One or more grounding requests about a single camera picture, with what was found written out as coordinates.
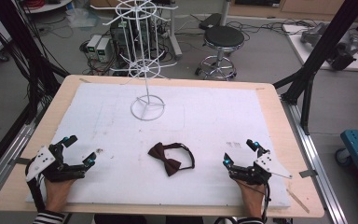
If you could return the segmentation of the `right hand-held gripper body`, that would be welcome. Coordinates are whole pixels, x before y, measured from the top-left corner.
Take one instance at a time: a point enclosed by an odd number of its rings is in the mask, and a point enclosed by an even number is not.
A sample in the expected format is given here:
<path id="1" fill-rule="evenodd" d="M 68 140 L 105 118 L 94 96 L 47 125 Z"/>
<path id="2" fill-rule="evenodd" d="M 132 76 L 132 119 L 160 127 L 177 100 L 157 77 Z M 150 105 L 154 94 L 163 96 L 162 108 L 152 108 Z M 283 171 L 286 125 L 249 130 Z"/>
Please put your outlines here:
<path id="1" fill-rule="evenodd" d="M 250 185 L 267 185 L 272 175 L 291 179 L 292 174 L 268 150 L 263 152 L 251 166 L 241 167 L 228 158 L 228 175 Z"/>

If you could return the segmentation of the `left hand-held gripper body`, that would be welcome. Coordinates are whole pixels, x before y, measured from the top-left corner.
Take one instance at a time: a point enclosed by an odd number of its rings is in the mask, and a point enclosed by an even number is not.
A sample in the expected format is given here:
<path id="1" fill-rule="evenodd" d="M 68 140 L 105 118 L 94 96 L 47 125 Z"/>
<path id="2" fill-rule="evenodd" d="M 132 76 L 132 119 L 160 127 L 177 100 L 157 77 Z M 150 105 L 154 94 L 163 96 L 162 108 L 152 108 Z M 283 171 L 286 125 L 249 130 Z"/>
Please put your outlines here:
<path id="1" fill-rule="evenodd" d="M 43 146 L 26 168 L 25 180 L 30 182 L 43 175 L 50 182 L 62 182 L 85 177 L 82 165 L 69 166 L 63 162 L 64 145 Z"/>

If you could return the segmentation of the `person's right hand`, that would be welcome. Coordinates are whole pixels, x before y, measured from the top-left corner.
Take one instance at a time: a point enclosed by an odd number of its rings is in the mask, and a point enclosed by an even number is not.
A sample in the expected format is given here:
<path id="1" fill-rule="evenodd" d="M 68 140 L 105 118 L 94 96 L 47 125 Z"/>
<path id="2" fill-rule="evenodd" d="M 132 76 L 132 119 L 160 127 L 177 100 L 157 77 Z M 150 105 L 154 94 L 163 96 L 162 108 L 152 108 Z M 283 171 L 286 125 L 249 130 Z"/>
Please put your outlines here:
<path id="1" fill-rule="evenodd" d="M 241 190 L 244 214 L 247 217 L 262 217 L 262 203 L 265 197 L 264 185 L 250 185 L 241 180 L 235 180 Z"/>

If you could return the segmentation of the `person's left hand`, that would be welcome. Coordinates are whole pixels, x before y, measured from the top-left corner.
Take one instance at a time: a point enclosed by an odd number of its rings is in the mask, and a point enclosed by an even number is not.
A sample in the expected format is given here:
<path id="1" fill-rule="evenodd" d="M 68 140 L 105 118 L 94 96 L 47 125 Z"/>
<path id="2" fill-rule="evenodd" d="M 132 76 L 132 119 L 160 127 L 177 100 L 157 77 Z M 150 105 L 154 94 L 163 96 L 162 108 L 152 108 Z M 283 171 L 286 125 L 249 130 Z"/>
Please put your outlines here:
<path id="1" fill-rule="evenodd" d="M 67 204 L 67 197 L 75 180 L 51 182 L 45 180 L 47 191 L 46 209 L 50 212 L 60 213 Z"/>

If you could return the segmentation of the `person's right striped sleeve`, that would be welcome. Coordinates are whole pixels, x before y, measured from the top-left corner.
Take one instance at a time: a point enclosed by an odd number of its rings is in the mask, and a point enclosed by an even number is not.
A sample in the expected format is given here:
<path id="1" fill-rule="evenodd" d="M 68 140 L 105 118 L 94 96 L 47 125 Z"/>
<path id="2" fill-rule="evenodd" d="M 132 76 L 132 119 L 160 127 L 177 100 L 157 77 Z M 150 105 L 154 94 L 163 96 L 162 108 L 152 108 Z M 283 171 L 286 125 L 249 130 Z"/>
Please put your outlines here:
<path id="1" fill-rule="evenodd" d="M 260 217 L 244 217 L 237 220 L 237 224 L 265 224 Z"/>

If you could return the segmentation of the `dark red bow tie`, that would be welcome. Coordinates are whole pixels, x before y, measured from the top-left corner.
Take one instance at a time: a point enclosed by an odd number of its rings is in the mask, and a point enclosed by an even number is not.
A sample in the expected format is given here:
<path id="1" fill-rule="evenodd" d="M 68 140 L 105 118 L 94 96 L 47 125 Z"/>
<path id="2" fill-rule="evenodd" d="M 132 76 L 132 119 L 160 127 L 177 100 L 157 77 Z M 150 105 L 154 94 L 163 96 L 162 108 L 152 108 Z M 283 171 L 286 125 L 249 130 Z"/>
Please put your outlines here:
<path id="1" fill-rule="evenodd" d="M 189 158 L 191 160 L 191 164 L 187 167 L 182 167 L 182 163 L 175 160 L 175 159 L 169 159 L 165 155 L 165 151 L 168 149 L 177 149 L 181 148 L 184 151 L 186 151 L 189 155 Z M 148 155 L 160 160 L 163 162 L 164 169 L 166 171 L 166 174 L 168 176 L 172 176 L 176 174 L 178 171 L 187 170 L 187 169 L 194 169 L 196 167 L 195 158 L 190 151 L 190 149 L 185 146 L 182 143 L 172 143 L 169 145 L 163 145 L 161 142 L 156 143 L 153 147 L 151 147 L 148 151 Z"/>

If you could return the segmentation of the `white foam mat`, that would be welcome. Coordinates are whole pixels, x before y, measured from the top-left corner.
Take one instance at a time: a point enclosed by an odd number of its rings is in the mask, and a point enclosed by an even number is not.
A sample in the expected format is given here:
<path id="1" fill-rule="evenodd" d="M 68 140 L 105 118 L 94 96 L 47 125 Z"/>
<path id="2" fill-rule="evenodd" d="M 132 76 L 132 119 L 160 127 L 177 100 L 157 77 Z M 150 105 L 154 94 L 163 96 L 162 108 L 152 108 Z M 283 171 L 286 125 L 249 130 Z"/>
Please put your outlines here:
<path id="1" fill-rule="evenodd" d="M 241 193 L 223 165 L 224 154 L 247 167 L 259 157 L 247 145 L 258 142 L 276 156 L 267 123 L 254 90 L 148 87 L 166 104 L 164 114 L 151 121 L 135 118 L 131 103 L 145 94 L 144 85 L 83 83 L 75 93 L 53 139 L 75 135 L 63 152 L 68 164 L 81 163 L 91 152 L 96 163 L 77 180 L 71 203 L 135 205 L 241 204 Z M 163 162 L 148 155 L 156 143 L 182 143 L 192 152 L 196 167 L 168 176 Z M 165 155 L 191 164 L 186 151 L 168 149 Z M 272 175 L 271 206 L 287 207 L 284 177 Z"/>

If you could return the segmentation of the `grey bench power supply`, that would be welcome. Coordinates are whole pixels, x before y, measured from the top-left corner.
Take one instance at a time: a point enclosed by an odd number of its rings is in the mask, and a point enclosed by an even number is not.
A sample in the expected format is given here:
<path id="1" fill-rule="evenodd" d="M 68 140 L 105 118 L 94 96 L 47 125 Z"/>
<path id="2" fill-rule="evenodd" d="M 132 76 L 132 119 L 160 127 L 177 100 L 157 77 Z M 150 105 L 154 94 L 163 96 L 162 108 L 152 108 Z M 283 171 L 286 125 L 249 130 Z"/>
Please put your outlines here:
<path id="1" fill-rule="evenodd" d="M 111 46 L 110 41 L 107 37 L 103 37 L 97 47 L 97 54 L 101 63 L 107 63 L 111 58 Z"/>
<path id="2" fill-rule="evenodd" d="M 89 43 L 87 44 L 86 48 L 88 51 L 88 56 L 92 59 L 92 60 L 97 60 L 98 59 L 98 54 L 97 54 L 97 47 L 99 45 L 99 42 L 101 40 L 102 36 L 101 35 L 94 35 Z"/>

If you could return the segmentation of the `black round stool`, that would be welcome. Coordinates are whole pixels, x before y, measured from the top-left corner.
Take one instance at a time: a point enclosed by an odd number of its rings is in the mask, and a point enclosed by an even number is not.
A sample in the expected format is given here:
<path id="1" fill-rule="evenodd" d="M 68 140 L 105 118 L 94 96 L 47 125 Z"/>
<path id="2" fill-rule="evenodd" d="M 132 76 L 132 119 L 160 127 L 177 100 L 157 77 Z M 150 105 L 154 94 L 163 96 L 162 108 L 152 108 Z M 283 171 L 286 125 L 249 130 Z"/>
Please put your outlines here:
<path id="1" fill-rule="evenodd" d="M 238 29 L 229 26 L 215 26 L 205 31 L 204 45 L 217 51 L 216 55 L 204 58 L 198 65 L 195 75 L 204 74 L 204 78 L 230 80 L 237 75 L 234 63 L 228 56 L 244 44 L 244 35 Z"/>

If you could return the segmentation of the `white floor board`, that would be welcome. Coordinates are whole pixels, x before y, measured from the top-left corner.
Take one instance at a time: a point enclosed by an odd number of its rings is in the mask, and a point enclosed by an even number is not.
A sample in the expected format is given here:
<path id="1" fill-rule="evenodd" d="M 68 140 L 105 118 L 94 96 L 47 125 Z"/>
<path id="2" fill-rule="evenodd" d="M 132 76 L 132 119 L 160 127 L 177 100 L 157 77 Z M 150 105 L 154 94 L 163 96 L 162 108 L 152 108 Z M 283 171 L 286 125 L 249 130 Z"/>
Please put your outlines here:
<path id="1" fill-rule="evenodd" d="M 283 30 L 288 33 L 288 38 L 291 42 L 293 49 L 296 52 L 298 59 L 302 64 L 309 58 L 310 53 L 313 51 L 313 46 L 310 43 L 302 43 L 300 41 L 301 35 L 304 31 L 307 31 L 305 26 L 284 24 Z M 358 72 L 358 53 L 354 54 L 354 61 L 349 64 L 345 71 Z"/>

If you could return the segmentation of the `black computer tower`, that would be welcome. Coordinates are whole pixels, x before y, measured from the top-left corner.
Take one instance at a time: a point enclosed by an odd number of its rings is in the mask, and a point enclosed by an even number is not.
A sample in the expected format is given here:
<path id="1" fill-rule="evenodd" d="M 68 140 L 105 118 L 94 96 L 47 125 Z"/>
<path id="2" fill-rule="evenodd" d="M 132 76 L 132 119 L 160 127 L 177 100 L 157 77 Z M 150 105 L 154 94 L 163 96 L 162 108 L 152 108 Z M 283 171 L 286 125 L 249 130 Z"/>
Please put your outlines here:
<path id="1" fill-rule="evenodd" d="M 125 65 L 124 58 L 133 60 L 144 53 L 146 59 L 153 59 L 153 34 L 150 19 L 136 21 L 118 19 L 110 25 L 110 33 L 117 62 Z"/>

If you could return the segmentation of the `black flat bag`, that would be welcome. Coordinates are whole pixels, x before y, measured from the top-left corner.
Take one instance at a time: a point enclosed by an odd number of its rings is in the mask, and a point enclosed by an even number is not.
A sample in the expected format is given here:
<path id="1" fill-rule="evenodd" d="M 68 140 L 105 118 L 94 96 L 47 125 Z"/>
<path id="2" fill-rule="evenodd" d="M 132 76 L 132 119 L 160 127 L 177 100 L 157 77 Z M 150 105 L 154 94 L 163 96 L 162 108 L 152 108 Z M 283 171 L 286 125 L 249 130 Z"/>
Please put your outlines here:
<path id="1" fill-rule="evenodd" d="M 219 26 L 221 18 L 222 15 L 220 13 L 211 14 L 208 18 L 200 22 L 199 28 L 202 30 L 208 30 L 215 26 Z"/>

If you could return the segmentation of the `grey metal table leg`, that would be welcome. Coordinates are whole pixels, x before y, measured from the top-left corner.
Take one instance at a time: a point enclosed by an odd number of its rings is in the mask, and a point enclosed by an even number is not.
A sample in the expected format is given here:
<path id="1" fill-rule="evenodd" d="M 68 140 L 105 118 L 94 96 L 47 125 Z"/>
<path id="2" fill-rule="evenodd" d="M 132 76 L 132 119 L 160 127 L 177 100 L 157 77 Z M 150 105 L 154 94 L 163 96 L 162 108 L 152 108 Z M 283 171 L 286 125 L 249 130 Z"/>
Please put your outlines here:
<path id="1" fill-rule="evenodd" d="M 180 60 L 183 56 L 183 52 L 179 46 L 179 42 L 175 35 L 175 10 L 177 9 L 177 5 L 175 4 L 175 0 L 169 0 L 169 10 L 170 10 L 170 31 L 169 38 L 172 45 L 172 50 L 174 54 L 175 60 Z"/>

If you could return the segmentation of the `aluminium table rail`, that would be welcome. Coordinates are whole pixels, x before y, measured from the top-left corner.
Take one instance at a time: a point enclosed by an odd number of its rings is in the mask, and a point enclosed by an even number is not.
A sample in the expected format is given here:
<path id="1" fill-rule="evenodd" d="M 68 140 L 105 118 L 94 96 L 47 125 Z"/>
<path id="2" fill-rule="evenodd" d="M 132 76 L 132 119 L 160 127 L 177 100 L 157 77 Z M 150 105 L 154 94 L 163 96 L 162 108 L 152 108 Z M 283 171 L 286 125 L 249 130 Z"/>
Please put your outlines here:
<path id="1" fill-rule="evenodd" d="M 30 106 L 27 105 L 0 141 L 0 186 L 15 164 L 25 162 L 21 153 L 45 112 L 46 108 L 39 105 L 36 114 L 30 117 Z"/>
<path id="2" fill-rule="evenodd" d="M 308 170 L 311 172 L 310 177 L 315 183 L 319 195 L 322 197 L 324 211 L 329 215 L 333 224 L 348 224 L 319 157 L 316 146 L 314 145 L 312 138 L 306 134 L 300 125 L 301 113 L 298 107 L 296 105 L 289 105 L 285 101 L 281 101 L 281 103 L 286 116 L 292 125 L 292 130 L 296 136 L 300 150 L 305 157 Z"/>

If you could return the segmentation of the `black metal frame strut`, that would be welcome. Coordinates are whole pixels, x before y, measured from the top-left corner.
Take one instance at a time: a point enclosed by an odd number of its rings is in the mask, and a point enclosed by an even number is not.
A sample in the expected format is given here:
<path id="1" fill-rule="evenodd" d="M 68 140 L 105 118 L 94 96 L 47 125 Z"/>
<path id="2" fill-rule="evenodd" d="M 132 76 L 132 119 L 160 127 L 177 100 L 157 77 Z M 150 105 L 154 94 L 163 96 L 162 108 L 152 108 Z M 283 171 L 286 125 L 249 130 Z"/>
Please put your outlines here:
<path id="1" fill-rule="evenodd" d="M 296 105 L 299 96 L 303 95 L 299 124 L 306 135 L 310 134 L 309 116 L 314 78 L 357 17 L 358 0 L 345 0 L 304 64 L 292 75 L 273 84 L 275 89 L 290 84 L 289 89 L 282 94 L 282 99 L 289 105 Z"/>
<path id="2" fill-rule="evenodd" d="M 28 81 L 27 122 L 30 122 L 37 116 L 38 106 L 48 107 L 58 92 L 61 84 L 56 76 L 68 77 L 70 73 L 48 59 L 48 50 L 39 35 L 36 36 L 43 51 L 36 45 L 31 34 L 32 25 L 25 22 L 12 0 L 0 0 L 0 22 L 11 37 L 8 42 L 0 32 L 0 42 Z"/>

